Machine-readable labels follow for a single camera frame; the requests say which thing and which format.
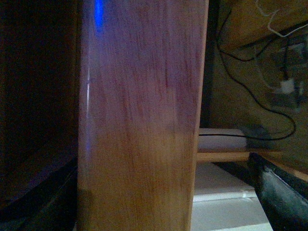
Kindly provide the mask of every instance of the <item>wooden furniture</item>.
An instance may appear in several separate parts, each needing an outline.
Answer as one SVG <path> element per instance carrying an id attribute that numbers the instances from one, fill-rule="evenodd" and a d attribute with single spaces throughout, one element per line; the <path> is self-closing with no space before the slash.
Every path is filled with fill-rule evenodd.
<path id="1" fill-rule="evenodd" d="M 80 231 L 188 231 L 208 1 L 85 1 Z"/>
<path id="2" fill-rule="evenodd" d="M 259 0 L 264 13 L 281 9 L 271 23 L 276 31 L 282 31 L 308 20 L 308 1 L 306 0 Z M 222 49 L 232 51 L 243 45 L 255 42 L 273 34 L 267 26 L 270 16 L 264 17 L 255 5 L 255 0 L 229 0 L 231 15 L 224 35 Z"/>

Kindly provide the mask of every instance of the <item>wood grain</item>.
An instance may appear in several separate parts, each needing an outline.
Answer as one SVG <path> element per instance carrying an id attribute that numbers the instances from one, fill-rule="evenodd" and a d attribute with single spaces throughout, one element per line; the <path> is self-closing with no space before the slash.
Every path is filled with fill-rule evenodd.
<path id="1" fill-rule="evenodd" d="M 281 9 L 271 23 L 271 28 L 276 31 L 288 29 L 308 20 L 306 0 L 260 0 L 259 5 L 265 13 Z M 273 34 L 267 28 L 269 20 L 270 17 L 261 15 L 255 6 L 255 0 L 234 2 L 230 26 L 221 47 L 226 51 L 232 51 Z"/>
<path id="2" fill-rule="evenodd" d="M 85 2 L 78 230 L 190 229 L 207 6 Z"/>

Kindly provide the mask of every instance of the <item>electrical wire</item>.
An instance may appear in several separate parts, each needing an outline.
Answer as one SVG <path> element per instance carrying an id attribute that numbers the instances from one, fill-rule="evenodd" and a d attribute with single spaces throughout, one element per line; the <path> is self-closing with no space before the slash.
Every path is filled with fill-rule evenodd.
<path id="1" fill-rule="evenodd" d="M 225 26 L 226 22 L 227 21 L 223 22 L 221 28 L 223 28 Z M 279 37 L 274 37 L 270 41 L 268 41 L 267 44 L 257 54 L 255 54 L 255 56 L 259 57 L 269 47 L 269 45 L 272 44 L 274 41 L 276 41 L 278 38 Z M 226 51 L 221 50 L 221 52 L 224 53 L 225 55 L 227 55 L 227 56 L 229 56 L 229 57 L 231 57 L 233 59 L 236 59 L 238 61 L 241 61 L 241 62 L 250 62 L 250 61 L 253 61 L 255 59 L 255 56 L 251 57 L 249 59 L 242 59 L 242 58 L 239 58 L 239 57 L 237 57 L 237 56 L 235 56 L 233 54 L 230 54 L 230 53 L 228 53 Z"/>
<path id="2" fill-rule="evenodd" d="M 256 64 L 256 69 L 257 69 L 257 72 L 258 72 L 258 74 L 259 74 L 260 79 L 262 80 L 262 82 L 264 83 L 264 85 L 267 86 L 269 89 L 277 90 L 278 88 L 272 87 L 272 86 L 271 86 L 270 84 L 268 84 L 267 81 L 264 79 L 264 76 L 263 76 L 263 74 L 262 74 L 260 65 L 259 65 L 259 63 L 258 63 L 256 46 L 254 46 L 254 50 L 255 50 L 255 64 Z"/>
<path id="3" fill-rule="evenodd" d="M 300 26 L 300 27 L 296 28 L 295 30 L 292 30 L 290 33 L 288 33 L 286 35 L 282 35 L 278 31 L 276 31 L 273 28 L 271 28 L 271 23 L 272 23 L 274 17 L 276 16 L 277 12 L 280 11 L 281 9 L 278 9 L 278 10 L 275 10 L 274 12 L 272 12 L 272 13 L 266 14 L 266 13 L 263 12 L 262 8 L 259 6 L 259 1 L 258 0 L 255 1 L 255 5 L 259 9 L 259 11 L 260 11 L 262 16 L 264 16 L 264 17 L 271 16 L 270 19 L 269 19 L 269 23 L 268 23 L 268 30 L 273 32 L 274 34 L 278 35 L 281 38 L 288 37 L 289 35 L 293 34 L 294 32 L 296 32 L 296 31 L 298 31 L 300 29 L 303 29 L 303 28 L 308 26 L 308 24 L 305 24 L 303 26 Z"/>
<path id="4" fill-rule="evenodd" d="M 222 62 L 222 65 L 228 75 L 228 77 L 233 80 L 235 83 L 239 84 L 240 86 L 242 86 L 249 94 L 250 96 L 253 98 L 253 100 L 255 101 L 256 104 L 258 104 L 262 109 L 264 109 L 265 111 L 268 111 L 268 112 L 271 112 L 271 113 L 274 113 L 274 114 L 277 114 L 277 115 L 281 115 L 281 116 L 284 116 L 285 118 L 287 118 L 293 125 L 293 130 L 285 135 L 285 136 L 282 136 L 282 137 L 278 137 L 278 138 L 270 138 L 270 139 L 267 139 L 267 138 L 259 138 L 259 137 L 252 137 L 252 136 L 242 136 L 242 135 L 233 135 L 233 134 L 200 134 L 199 136 L 227 136 L 227 137 L 243 137 L 243 138 L 247 138 L 247 139 L 251 139 L 251 140 L 258 140 L 258 141 L 279 141 L 279 140 L 284 140 L 286 138 L 289 138 L 291 137 L 295 132 L 296 132 L 296 123 L 295 121 L 287 114 L 285 113 L 282 113 L 282 112 L 278 112 L 278 111 L 275 111 L 275 110 L 271 110 L 265 106 L 263 106 L 259 101 L 258 99 L 255 97 L 255 95 L 253 94 L 253 92 L 242 82 L 238 81 L 236 78 L 233 77 L 233 75 L 230 73 L 228 67 L 227 67 L 227 64 L 224 60 L 224 57 L 223 57 L 223 52 L 221 52 L 221 48 L 220 48 L 220 45 L 219 45 L 219 39 L 220 39 L 220 35 L 221 35 L 221 31 L 223 30 L 223 27 L 224 25 L 226 24 L 228 18 L 229 18 L 229 15 L 231 14 L 231 12 L 229 12 L 228 16 L 226 17 L 226 19 L 224 20 L 219 32 L 218 32 L 218 35 L 216 37 L 216 45 L 217 45 L 217 48 L 218 48 L 218 51 L 219 51 L 219 55 L 220 55 L 220 58 L 221 58 L 221 62 Z"/>

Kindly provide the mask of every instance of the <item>white cable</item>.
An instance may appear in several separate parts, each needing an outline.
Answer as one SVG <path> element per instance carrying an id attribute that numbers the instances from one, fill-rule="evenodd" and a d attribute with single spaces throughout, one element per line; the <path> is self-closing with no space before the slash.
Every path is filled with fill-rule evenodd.
<path id="1" fill-rule="evenodd" d="M 308 24 L 305 24 L 303 26 L 300 26 L 300 27 L 296 28 L 295 30 L 291 31 L 290 33 L 288 33 L 286 35 L 282 35 L 282 34 L 280 34 L 279 32 L 277 32 L 276 30 L 274 30 L 273 28 L 270 27 L 271 23 L 272 23 L 272 21 L 273 21 L 273 19 L 275 17 L 275 15 L 276 15 L 276 13 L 278 11 L 280 11 L 281 9 L 278 9 L 278 10 L 272 12 L 272 13 L 266 14 L 266 13 L 263 12 L 261 7 L 259 6 L 259 0 L 256 0 L 255 4 L 256 4 L 256 7 L 259 9 L 259 11 L 260 11 L 262 16 L 264 16 L 264 17 L 271 16 L 270 20 L 269 20 L 269 23 L 268 23 L 268 29 L 269 29 L 269 31 L 273 32 L 274 34 L 278 35 L 279 37 L 285 38 L 285 37 L 289 36 L 290 34 L 292 34 L 292 33 L 296 32 L 296 31 L 298 31 L 298 30 L 308 26 Z"/>
<path id="2" fill-rule="evenodd" d="M 272 87 L 271 85 L 269 85 L 267 83 L 267 81 L 264 79 L 263 75 L 262 75 L 262 72 L 261 72 L 261 69 L 260 69 L 260 66 L 259 66 L 259 63 L 258 63 L 258 59 L 257 59 L 257 49 L 256 49 L 256 45 L 254 45 L 254 49 L 255 49 L 255 64 L 256 64 L 256 69 L 257 69 L 257 72 L 259 74 L 259 77 L 260 79 L 262 80 L 262 82 L 264 83 L 265 86 L 267 86 L 269 89 L 272 89 L 272 90 L 277 90 L 278 88 L 275 88 L 275 87 Z"/>

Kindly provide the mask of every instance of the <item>wall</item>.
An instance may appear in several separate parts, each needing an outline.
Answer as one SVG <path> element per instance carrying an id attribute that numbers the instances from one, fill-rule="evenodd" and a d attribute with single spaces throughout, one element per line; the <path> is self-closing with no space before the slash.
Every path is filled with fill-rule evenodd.
<path id="1" fill-rule="evenodd" d="M 224 19 L 226 11 L 221 12 L 221 19 Z M 265 43 L 257 44 L 259 50 Z M 274 62 L 270 58 L 270 53 L 279 49 L 279 41 L 275 42 L 260 57 L 260 63 L 263 66 L 262 72 L 272 85 L 277 85 L 282 79 L 282 73 L 274 66 Z M 254 55 L 253 48 L 242 48 L 234 52 L 243 58 L 250 58 Z M 228 67 L 234 76 L 246 84 L 262 104 L 269 107 L 269 102 L 265 98 L 265 93 L 269 91 L 265 87 L 261 78 L 257 74 L 254 61 L 242 63 L 232 58 L 226 58 Z M 291 76 L 307 80 L 308 69 L 303 68 L 299 71 L 290 72 Z M 302 105 L 299 114 L 290 114 L 296 124 L 297 133 L 285 140 L 276 141 L 275 147 L 284 151 L 283 157 L 298 165 L 308 166 L 308 103 Z M 286 131 L 292 128 L 288 120 L 279 115 L 266 112 L 261 109 L 246 90 L 234 83 L 226 75 L 221 60 L 216 50 L 214 61 L 214 81 L 213 81 L 213 99 L 211 102 L 211 118 L 210 127 L 212 128 L 236 128 L 251 124 L 261 124 L 270 132 Z"/>

